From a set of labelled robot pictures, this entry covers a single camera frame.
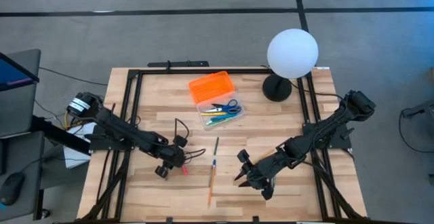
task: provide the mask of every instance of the white paper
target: white paper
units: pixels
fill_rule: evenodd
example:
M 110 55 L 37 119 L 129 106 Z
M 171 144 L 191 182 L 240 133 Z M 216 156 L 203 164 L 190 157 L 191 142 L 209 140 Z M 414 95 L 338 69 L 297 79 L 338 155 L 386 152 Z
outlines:
M 80 129 L 81 126 L 75 126 L 74 128 L 69 129 L 68 133 L 71 133 L 71 134 L 75 133 L 76 137 L 81 138 L 81 139 L 85 140 L 86 142 L 90 143 L 90 141 L 88 139 L 86 139 L 84 137 L 84 135 L 92 134 L 92 132 L 94 131 L 95 125 L 96 125 L 96 123 L 94 123 L 94 122 L 88 123 L 88 124 L 84 125 L 82 127 L 82 129 Z M 65 164 L 66 164 L 66 167 L 68 169 L 74 168 L 75 166 L 79 166 L 79 165 L 86 163 L 90 160 L 90 156 L 88 156 L 84 153 L 77 152 L 74 149 L 70 149 L 66 146 L 63 146 L 63 153 L 65 156 L 65 159 L 74 159 L 74 160 L 65 160 Z

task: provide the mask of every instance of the lamp base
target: lamp base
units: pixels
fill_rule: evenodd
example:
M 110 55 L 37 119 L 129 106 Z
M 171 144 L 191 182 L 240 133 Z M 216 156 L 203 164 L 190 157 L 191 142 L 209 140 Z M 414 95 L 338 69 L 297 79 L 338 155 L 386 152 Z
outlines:
M 274 102 L 281 102 L 290 96 L 292 86 L 290 80 L 272 74 L 264 80 L 262 92 L 267 99 Z

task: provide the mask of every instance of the wooden table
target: wooden table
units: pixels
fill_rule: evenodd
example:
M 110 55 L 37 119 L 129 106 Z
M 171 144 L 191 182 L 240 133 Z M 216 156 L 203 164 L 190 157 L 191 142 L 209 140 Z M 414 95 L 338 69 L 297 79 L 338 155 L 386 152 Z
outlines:
M 127 71 L 127 68 L 114 68 L 108 83 L 104 103 L 108 108 L 116 103 L 117 115 L 121 110 Z M 316 92 L 335 93 L 329 69 L 315 68 L 312 74 Z M 188 176 L 184 176 L 181 169 L 175 168 L 170 171 L 168 181 L 164 181 L 154 173 L 161 160 L 135 150 L 130 160 L 121 221 L 165 221 L 166 217 L 173 217 L 174 221 L 252 221 L 255 215 L 261 221 L 321 220 L 315 179 L 310 166 L 301 164 L 293 170 L 283 169 L 277 175 L 274 196 L 268 201 L 262 198 L 259 190 L 251 187 L 238 188 L 245 177 L 233 181 L 241 167 L 236 155 L 242 149 L 248 151 L 253 161 L 289 137 L 302 133 L 304 120 L 298 91 L 293 89 L 291 96 L 283 102 L 271 102 L 261 90 L 267 75 L 231 75 L 246 114 L 224 126 L 205 131 L 188 87 L 190 81 L 201 76 L 144 76 L 138 108 L 141 123 L 138 127 L 156 131 L 171 141 L 174 118 L 177 117 L 191 131 L 185 149 L 194 151 L 206 148 L 207 151 L 186 165 Z M 132 92 L 128 116 L 131 114 L 133 95 Z M 306 97 L 309 114 L 314 121 L 309 94 Z M 317 99 L 323 119 L 338 107 L 336 97 L 317 96 Z M 209 170 L 217 136 L 220 137 L 216 156 L 217 173 L 212 204 L 208 208 Z M 77 217 L 85 215 L 95 204 L 105 155 L 106 152 L 103 151 L 92 154 Z M 330 160 L 337 188 L 359 214 L 365 215 L 353 160 L 337 149 L 330 150 Z M 325 186 L 324 189 L 328 212 L 332 215 L 330 195 Z M 117 192 L 113 196 L 110 217 L 114 216 Z

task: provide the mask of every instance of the cable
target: cable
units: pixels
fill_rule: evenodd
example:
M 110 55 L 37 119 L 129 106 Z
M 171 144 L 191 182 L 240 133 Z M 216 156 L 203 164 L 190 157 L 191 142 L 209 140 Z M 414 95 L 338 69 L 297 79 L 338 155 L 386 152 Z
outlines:
M 290 81 L 290 83 L 291 83 L 291 85 L 292 85 L 293 87 L 299 89 L 298 86 L 296 86 L 294 83 L 292 83 L 292 81 Z M 337 95 L 337 94 L 327 94 L 327 93 L 321 93 L 321 92 L 315 92 L 315 94 L 316 94 L 316 95 L 321 95 L 321 96 L 335 96 L 335 97 L 338 97 L 339 99 L 343 100 L 343 98 L 342 98 L 341 96 Z
M 187 130 L 187 135 L 184 137 L 185 139 L 187 139 L 187 137 L 189 137 L 190 130 L 189 130 L 189 128 L 184 124 L 184 122 L 182 122 L 182 121 L 181 121 L 180 119 L 178 119 L 178 118 L 175 118 L 175 136 L 176 136 L 176 124 L 177 124 L 177 122 L 181 123 L 181 124 L 185 127 L 185 129 Z
M 53 160 L 73 160 L 73 161 L 89 161 L 89 160 L 78 160 L 78 159 L 70 159 L 70 158 L 57 158 L 57 157 L 53 157 L 53 156 L 48 156 L 48 157 L 42 157 L 39 158 L 37 160 L 33 160 L 32 162 L 28 163 L 25 167 L 23 167 L 20 172 L 23 173 L 24 170 L 26 170 L 27 167 L 29 167 L 30 165 L 32 165 L 35 162 L 41 161 L 41 160 L 48 160 L 48 159 L 53 159 Z
M 188 163 L 191 162 L 192 159 L 194 159 L 196 157 L 199 157 L 200 155 L 203 155 L 205 153 L 205 151 L 206 151 L 206 149 L 200 149 L 200 150 L 196 150 L 196 151 L 193 151 L 193 152 L 185 152 L 185 155 L 189 154 L 191 156 L 190 157 L 186 157 L 184 159 L 184 164 L 188 164 Z
M 36 103 L 39 107 L 41 107 L 41 109 L 43 109 L 45 112 L 48 112 L 48 113 L 52 114 L 52 115 L 54 116 L 54 118 L 56 118 L 57 121 L 60 123 L 60 126 L 62 126 L 62 128 L 63 128 L 64 130 L 66 130 L 66 128 L 63 126 L 62 122 L 59 120 L 58 116 L 57 116 L 55 113 L 53 113 L 53 112 L 51 112 L 51 111 L 45 109 L 44 107 L 42 107 L 42 105 L 41 105 L 40 103 L 38 103 L 38 101 L 36 101 L 36 99 L 35 99 L 35 103 Z
M 403 109 L 401 111 L 401 113 L 399 114 L 399 119 L 398 119 L 398 130 L 399 130 L 399 135 L 401 136 L 402 141 L 407 145 L 407 147 L 411 148 L 413 151 L 419 152 L 419 153 L 434 153 L 434 151 L 423 151 L 420 149 L 415 149 L 412 146 L 410 146 L 410 144 L 408 144 L 408 142 L 406 141 L 406 139 L 404 138 L 404 136 L 402 135 L 402 131 L 401 131 L 401 119 L 404 117 L 403 112 L 406 111 L 408 109 Z
M 138 118 L 138 122 L 136 122 L 135 127 L 138 127 L 138 124 L 140 124 L 140 122 L 142 122 L 142 118 L 140 118 L 140 116 L 136 115 L 136 118 Z
M 98 193 L 96 194 L 96 201 L 100 199 L 102 180 L 104 179 L 104 174 L 106 173 L 106 166 L 107 166 L 107 160 L 109 159 L 109 155 L 110 155 L 110 150 L 107 151 L 106 158 L 104 159 L 104 168 L 102 169 L 102 173 L 101 173 L 101 180 L 100 180 L 100 185 L 98 186 Z
M 268 66 L 265 66 L 265 65 L 261 65 L 261 67 L 265 67 L 265 68 L 268 68 L 269 70 L 270 70 L 270 74 L 272 73 L 271 71 L 271 68 L 270 67 L 268 67 Z M 295 87 L 295 88 L 297 88 L 297 89 L 300 89 L 298 86 L 296 86 L 294 83 L 292 83 L 292 81 L 291 80 L 288 80 L 288 81 L 290 81 L 290 83 L 291 83 L 291 85 L 293 86 L 293 87 Z M 321 95 L 321 96 L 335 96 L 335 97 L 338 97 L 339 99 L 341 99 L 341 100 L 343 100 L 343 98 L 341 97 L 341 96 L 339 96 L 339 95 L 337 95 L 337 94 L 328 94 L 328 93 L 320 93 L 320 92 L 315 92 L 315 94 L 316 95 Z
M 95 85 L 100 85 L 100 86 L 108 86 L 108 84 L 98 83 L 98 82 L 94 82 L 94 81 L 86 81 L 86 80 L 83 80 L 83 79 L 79 79 L 79 78 L 76 78 L 76 77 L 72 77 L 72 76 L 70 76 L 70 75 L 65 75 L 65 74 L 59 73 L 59 72 L 57 72 L 57 71 L 50 70 L 50 69 L 47 69 L 47 68 L 43 68 L 43 67 L 39 67 L 39 68 L 40 68 L 40 69 L 43 69 L 43 70 L 45 70 L 45 71 L 53 72 L 53 73 L 55 73 L 55 74 L 58 74 L 58 75 L 61 75 L 61 76 L 64 76 L 64 77 L 68 77 L 68 78 L 70 78 L 70 79 L 77 80 L 77 81 L 87 82 L 87 83 L 90 83 L 90 84 L 95 84 Z
M 49 118 L 45 118 L 45 117 L 44 117 L 44 120 L 55 119 L 56 117 L 63 116 L 63 115 L 64 115 L 64 113 L 61 113 L 61 114 L 58 114 L 58 115 L 56 115 L 56 116 L 49 117 Z
M 69 129 L 69 125 L 68 125 L 68 111 L 65 111 L 64 122 L 65 122 L 65 128 L 68 130 Z
M 80 126 L 80 128 L 79 128 L 78 130 L 76 130 L 76 131 L 73 133 L 73 135 L 76 135 L 77 132 L 79 132 L 81 129 L 83 129 L 84 125 L 85 125 L 85 124 L 82 124 L 82 125 Z

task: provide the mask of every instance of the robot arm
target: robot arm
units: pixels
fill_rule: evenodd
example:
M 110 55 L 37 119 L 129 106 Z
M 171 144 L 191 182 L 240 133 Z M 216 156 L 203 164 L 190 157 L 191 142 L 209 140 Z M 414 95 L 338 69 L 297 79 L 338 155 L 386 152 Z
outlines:
M 78 93 L 66 108 L 68 114 L 83 122 L 95 122 L 104 130 L 102 134 L 85 135 L 86 138 L 104 138 L 116 143 L 126 144 L 127 148 L 137 147 L 142 152 L 163 160 L 163 165 L 158 166 L 155 173 L 165 178 L 168 170 L 182 167 L 185 154 L 182 150 L 187 144 L 187 139 L 179 135 L 174 138 L 174 144 L 169 145 L 168 139 L 156 132 L 138 130 L 135 126 L 123 121 L 113 111 L 105 108 L 102 99 L 88 92 Z
M 246 150 L 238 154 L 238 159 L 243 166 L 235 180 L 247 175 L 247 181 L 239 187 L 253 187 L 262 190 L 264 199 L 269 200 L 273 196 L 273 178 L 285 167 L 293 169 L 306 159 L 306 154 L 311 149 L 323 149 L 327 147 L 334 136 L 336 129 L 350 121 L 362 122 L 374 113 L 375 104 L 362 92 L 350 91 L 340 101 L 339 108 L 332 116 L 315 124 L 308 134 L 289 138 L 276 147 L 277 152 L 251 163 Z

